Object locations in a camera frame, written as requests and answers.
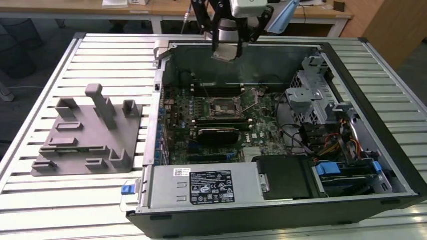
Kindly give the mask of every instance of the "motherboard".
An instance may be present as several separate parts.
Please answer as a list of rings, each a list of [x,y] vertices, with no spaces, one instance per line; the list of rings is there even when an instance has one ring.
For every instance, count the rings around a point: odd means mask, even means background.
[[[245,163],[286,155],[277,123],[278,93],[266,86],[193,84],[165,91],[170,165]]]

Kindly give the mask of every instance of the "power supply label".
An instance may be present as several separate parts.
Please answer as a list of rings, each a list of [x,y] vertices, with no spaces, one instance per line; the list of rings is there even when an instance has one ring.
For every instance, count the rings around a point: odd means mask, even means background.
[[[190,202],[193,205],[234,203],[233,171],[191,172]]]

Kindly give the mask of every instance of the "black mesh trash can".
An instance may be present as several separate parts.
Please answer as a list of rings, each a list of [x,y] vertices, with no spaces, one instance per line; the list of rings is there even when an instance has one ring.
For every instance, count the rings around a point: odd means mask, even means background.
[[[12,79],[22,79],[36,71],[27,51],[10,35],[0,35],[0,70]]]
[[[43,41],[31,19],[0,18],[0,25],[27,50],[42,46]]]

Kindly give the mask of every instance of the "red wire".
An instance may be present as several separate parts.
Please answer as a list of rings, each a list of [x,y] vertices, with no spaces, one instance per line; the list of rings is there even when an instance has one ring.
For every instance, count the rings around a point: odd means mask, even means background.
[[[325,140],[325,147],[323,148],[326,148],[327,147],[327,145],[329,145],[329,141],[330,141],[330,138],[333,137],[333,136],[335,136],[335,135],[341,135],[339,133],[331,133],[330,135],[327,135],[326,136],[326,140]]]

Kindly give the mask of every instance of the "aluminum table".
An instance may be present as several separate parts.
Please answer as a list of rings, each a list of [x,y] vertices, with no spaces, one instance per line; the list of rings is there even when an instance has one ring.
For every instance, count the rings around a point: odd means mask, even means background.
[[[0,163],[0,238],[147,239],[122,212],[122,185],[142,176],[157,40],[202,41],[199,35],[76,34]],[[417,169],[427,179],[427,108],[370,43],[355,38],[262,37],[267,42],[330,42]],[[32,163],[58,116],[60,97],[91,105],[87,84],[102,84],[113,104],[134,99],[143,116],[134,171],[32,177]],[[345,89],[338,85],[343,99]],[[130,206],[137,196],[127,197]],[[234,233],[191,239],[426,239],[427,205],[385,212],[357,224]]]

